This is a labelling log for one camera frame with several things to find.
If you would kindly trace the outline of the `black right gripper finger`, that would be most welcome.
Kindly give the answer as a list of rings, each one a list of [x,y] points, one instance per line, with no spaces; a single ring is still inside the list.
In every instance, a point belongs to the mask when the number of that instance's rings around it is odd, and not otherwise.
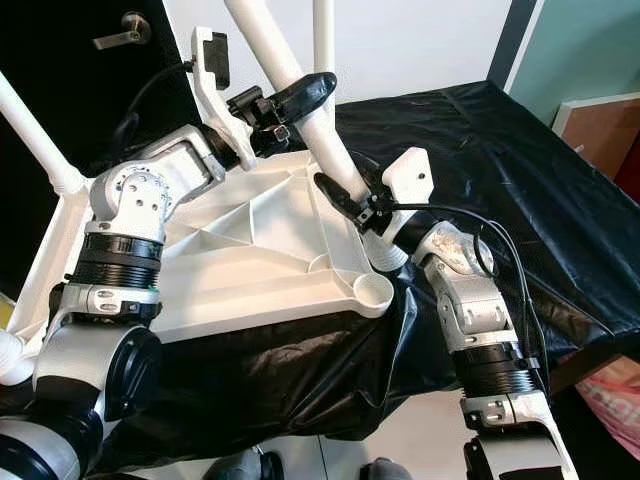
[[[314,174],[314,183],[329,204],[344,218],[351,220],[355,227],[366,227],[367,221],[371,218],[371,209],[365,200],[357,200],[346,188],[340,186],[337,180],[323,172]]]

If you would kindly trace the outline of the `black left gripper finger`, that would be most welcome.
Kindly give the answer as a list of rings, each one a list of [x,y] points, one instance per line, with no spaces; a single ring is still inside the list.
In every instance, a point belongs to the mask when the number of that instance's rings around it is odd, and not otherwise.
[[[337,74],[315,72],[306,74],[283,90],[275,92],[275,119],[279,125],[301,122],[315,113],[337,90]]]

